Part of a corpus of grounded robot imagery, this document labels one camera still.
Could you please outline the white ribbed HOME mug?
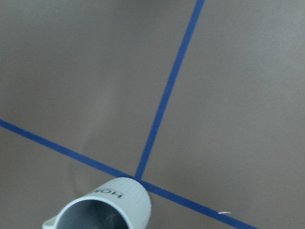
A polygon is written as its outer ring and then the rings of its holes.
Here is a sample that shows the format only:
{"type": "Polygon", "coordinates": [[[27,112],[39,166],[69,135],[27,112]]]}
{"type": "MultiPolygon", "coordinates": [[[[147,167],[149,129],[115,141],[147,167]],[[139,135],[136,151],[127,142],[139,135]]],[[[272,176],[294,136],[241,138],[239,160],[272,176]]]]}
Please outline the white ribbed HOME mug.
{"type": "Polygon", "coordinates": [[[151,200],[138,181],[119,177],[67,204],[44,229],[144,229],[151,200]]]}

